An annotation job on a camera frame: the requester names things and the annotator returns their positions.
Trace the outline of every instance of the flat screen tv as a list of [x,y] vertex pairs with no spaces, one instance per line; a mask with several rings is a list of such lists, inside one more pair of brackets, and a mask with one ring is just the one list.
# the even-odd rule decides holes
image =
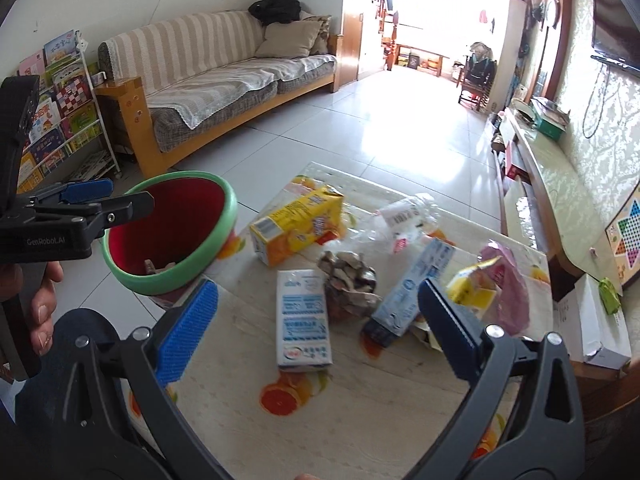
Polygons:
[[591,56],[640,76],[640,30],[621,0],[593,0]]

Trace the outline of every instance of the barcode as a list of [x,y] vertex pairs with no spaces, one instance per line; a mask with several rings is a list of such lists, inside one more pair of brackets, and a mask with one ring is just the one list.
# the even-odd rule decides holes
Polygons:
[[401,224],[406,222],[409,218],[411,218],[411,215],[407,211],[403,211],[394,216],[394,222],[396,224]]
[[276,222],[271,220],[271,218],[269,218],[268,216],[267,218],[258,220],[254,224],[254,227],[264,237],[265,240],[271,240],[272,238],[275,238],[276,236],[282,234],[282,229],[280,229],[278,227],[278,224],[276,224]]

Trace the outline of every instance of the human hand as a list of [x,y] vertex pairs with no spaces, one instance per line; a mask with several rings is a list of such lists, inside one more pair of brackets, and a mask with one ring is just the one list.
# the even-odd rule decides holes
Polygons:
[[[53,320],[51,315],[58,303],[53,283],[62,281],[63,271],[59,262],[49,262],[42,284],[31,301],[31,345],[38,355],[46,354],[53,345]],[[22,289],[22,267],[0,265],[0,301],[14,297]]]

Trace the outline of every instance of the chinese checkers board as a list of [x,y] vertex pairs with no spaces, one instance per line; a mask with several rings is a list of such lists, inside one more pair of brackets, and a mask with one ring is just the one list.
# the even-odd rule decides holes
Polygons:
[[640,272],[640,186],[607,227],[607,237],[624,286]]

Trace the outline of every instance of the pillow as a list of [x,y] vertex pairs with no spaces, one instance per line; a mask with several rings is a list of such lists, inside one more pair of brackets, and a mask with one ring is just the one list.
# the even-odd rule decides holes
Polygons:
[[320,22],[271,23],[255,57],[308,57],[321,25]]
[[329,53],[329,29],[331,28],[331,16],[309,16],[303,19],[304,22],[319,22],[320,32],[314,46],[311,47],[311,55],[328,54]]

